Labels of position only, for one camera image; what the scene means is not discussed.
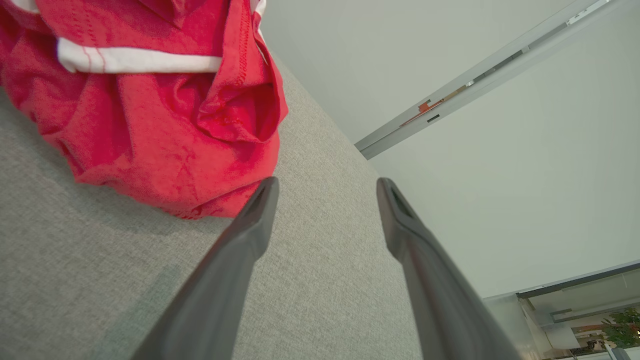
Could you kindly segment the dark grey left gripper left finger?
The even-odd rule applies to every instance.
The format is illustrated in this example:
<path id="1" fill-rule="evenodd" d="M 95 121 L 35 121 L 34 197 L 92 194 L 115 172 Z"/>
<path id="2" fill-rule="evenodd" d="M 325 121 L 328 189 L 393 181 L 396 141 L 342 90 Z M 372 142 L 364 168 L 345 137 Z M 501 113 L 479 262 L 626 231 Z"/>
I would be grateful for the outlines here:
<path id="1" fill-rule="evenodd" d="M 268 249 L 279 180 L 268 177 L 190 274 L 133 360 L 230 360 L 256 262 Z"/>

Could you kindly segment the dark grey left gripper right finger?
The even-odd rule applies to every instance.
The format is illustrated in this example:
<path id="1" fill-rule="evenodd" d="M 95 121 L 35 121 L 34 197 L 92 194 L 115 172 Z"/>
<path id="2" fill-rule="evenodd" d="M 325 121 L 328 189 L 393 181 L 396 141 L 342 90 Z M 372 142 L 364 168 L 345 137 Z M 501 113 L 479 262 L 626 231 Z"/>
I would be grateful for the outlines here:
<path id="1" fill-rule="evenodd" d="M 387 249 L 406 279 L 425 360 L 519 360 L 521 356 L 391 178 L 376 182 Z"/>

